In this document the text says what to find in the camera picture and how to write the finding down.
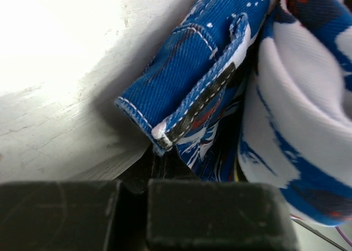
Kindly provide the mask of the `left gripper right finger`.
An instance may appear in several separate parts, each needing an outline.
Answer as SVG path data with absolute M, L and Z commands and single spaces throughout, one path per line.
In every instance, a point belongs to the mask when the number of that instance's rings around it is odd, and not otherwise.
M 196 180 L 197 176 L 182 161 L 177 149 L 172 149 L 161 158 L 161 178 Z

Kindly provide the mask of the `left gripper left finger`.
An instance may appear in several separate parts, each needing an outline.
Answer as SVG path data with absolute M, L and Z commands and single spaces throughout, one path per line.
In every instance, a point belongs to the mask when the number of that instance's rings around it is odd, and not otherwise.
M 120 180 L 131 192 L 142 193 L 147 189 L 149 180 L 158 176 L 159 168 L 160 157 L 153 149 L 147 149 L 139 160 L 120 175 Z

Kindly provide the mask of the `blue white red patterned trousers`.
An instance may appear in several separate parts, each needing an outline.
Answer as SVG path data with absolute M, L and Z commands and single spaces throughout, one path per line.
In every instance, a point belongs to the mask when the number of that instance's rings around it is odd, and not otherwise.
M 202 180 L 351 220 L 351 0 L 198 0 L 115 104 Z

